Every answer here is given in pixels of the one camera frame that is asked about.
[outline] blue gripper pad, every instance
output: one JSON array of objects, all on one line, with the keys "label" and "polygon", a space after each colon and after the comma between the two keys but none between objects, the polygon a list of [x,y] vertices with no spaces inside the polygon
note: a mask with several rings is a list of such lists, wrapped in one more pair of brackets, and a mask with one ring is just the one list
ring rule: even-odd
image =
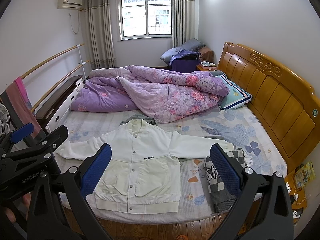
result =
[{"label": "blue gripper pad", "polygon": [[241,180],[221,151],[222,149],[212,145],[210,149],[211,161],[229,193],[239,197],[241,194]]},{"label": "blue gripper pad", "polygon": [[32,134],[34,129],[35,128],[31,122],[25,124],[24,126],[20,127],[19,129],[15,130],[12,133],[12,135],[10,137],[10,142],[18,143],[19,141],[23,140],[28,135]]},{"label": "blue gripper pad", "polygon": [[81,179],[80,192],[84,198],[93,193],[111,160],[112,152],[110,145],[106,144],[102,149],[100,148],[97,154],[98,156],[92,162]]}]

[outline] blue pillow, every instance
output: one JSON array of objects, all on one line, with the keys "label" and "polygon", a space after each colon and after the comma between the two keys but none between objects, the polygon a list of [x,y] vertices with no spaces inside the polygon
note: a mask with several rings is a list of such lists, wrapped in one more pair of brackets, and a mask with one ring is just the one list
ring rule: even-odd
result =
[{"label": "blue pillow", "polygon": [[183,43],[180,47],[177,47],[178,50],[190,50],[193,52],[198,52],[199,49],[204,47],[205,45],[198,41],[197,39],[191,39],[185,43]]},{"label": "blue pillow", "polygon": [[175,56],[178,52],[179,50],[177,50],[177,48],[169,49],[164,54],[162,54],[160,59],[163,60],[167,65],[169,65],[171,58]]},{"label": "blue pillow", "polygon": [[252,95],[244,91],[232,81],[228,80],[225,74],[217,77],[221,78],[223,83],[230,90],[230,93],[219,103],[221,110],[236,109],[240,106],[243,106],[245,103],[250,102]]}]

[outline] electric fan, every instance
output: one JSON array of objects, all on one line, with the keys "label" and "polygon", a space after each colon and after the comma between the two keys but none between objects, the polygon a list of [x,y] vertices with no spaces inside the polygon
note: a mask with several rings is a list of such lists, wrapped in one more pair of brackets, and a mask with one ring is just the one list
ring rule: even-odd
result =
[{"label": "electric fan", "polygon": [[10,132],[10,116],[4,105],[0,104],[0,135]]}]

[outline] pink towel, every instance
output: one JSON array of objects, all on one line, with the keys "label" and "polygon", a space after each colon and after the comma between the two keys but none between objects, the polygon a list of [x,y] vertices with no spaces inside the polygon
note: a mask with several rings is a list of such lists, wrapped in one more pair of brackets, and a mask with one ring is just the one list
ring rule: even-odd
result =
[{"label": "pink towel", "polygon": [[22,96],[20,96],[20,91],[16,82],[10,84],[5,92],[8,95],[8,98],[12,104],[13,109],[17,113],[18,117],[20,118],[23,125],[27,123],[32,123],[35,127],[34,132],[31,134],[33,138],[35,138],[40,131],[42,131],[39,123],[37,122],[36,118],[27,108]]},{"label": "pink towel", "polygon": [[22,79],[21,77],[18,77],[16,80],[15,80],[15,83],[17,84],[17,87],[19,89],[19,92],[24,100],[25,103],[29,102],[29,98],[28,98],[28,95],[27,95],[27,91],[26,91],[26,88],[22,82]]}]

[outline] curtain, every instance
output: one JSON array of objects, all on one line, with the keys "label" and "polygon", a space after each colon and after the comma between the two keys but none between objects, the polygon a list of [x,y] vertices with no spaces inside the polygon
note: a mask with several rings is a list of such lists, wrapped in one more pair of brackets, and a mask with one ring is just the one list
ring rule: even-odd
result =
[{"label": "curtain", "polygon": [[84,34],[92,69],[116,66],[113,49],[109,0],[82,0]]},{"label": "curtain", "polygon": [[195,0],[172,0],[172,42],[181,46],[195,37]]}]

